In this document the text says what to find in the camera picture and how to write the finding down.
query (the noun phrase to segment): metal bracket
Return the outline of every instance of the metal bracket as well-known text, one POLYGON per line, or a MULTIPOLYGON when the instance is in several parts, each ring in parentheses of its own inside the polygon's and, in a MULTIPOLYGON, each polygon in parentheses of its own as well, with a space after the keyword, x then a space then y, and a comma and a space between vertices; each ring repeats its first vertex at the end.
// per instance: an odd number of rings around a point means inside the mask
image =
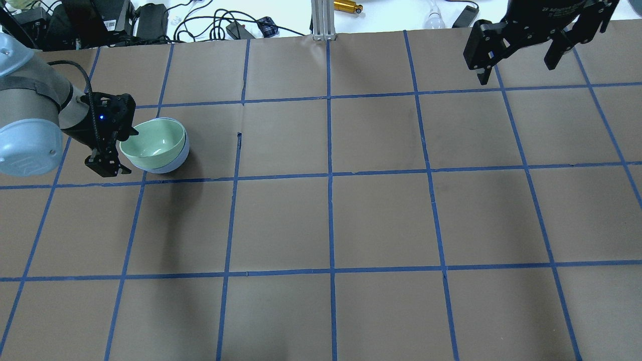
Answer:
POLYGON ((334 0, 312 0, 312 39, 336 39, 334 0))

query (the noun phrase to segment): white plastic cap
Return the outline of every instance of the white plastic cap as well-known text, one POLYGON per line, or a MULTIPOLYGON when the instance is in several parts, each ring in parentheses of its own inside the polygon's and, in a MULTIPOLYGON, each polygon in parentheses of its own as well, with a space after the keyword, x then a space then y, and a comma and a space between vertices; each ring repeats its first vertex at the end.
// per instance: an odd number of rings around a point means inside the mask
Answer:
POLYGON ((27 177, 51 172, 62 160, 62 132, 44 119, 0 128, 0 173, 27 177))
POLYGON ((33 50, 20 44, 12 36, 0 33, 0 76, 20 69, 33 58, 33 50))

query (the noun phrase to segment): white label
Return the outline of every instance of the white label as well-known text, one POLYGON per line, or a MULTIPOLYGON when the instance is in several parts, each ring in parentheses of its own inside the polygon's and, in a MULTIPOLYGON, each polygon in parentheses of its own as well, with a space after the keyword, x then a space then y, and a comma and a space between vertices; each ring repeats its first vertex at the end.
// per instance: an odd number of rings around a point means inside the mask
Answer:
POLYGON ((108 20, 105 21, 105 27, 107 28, 107 31, 114 31, 116 30, 116 20, 108 20))

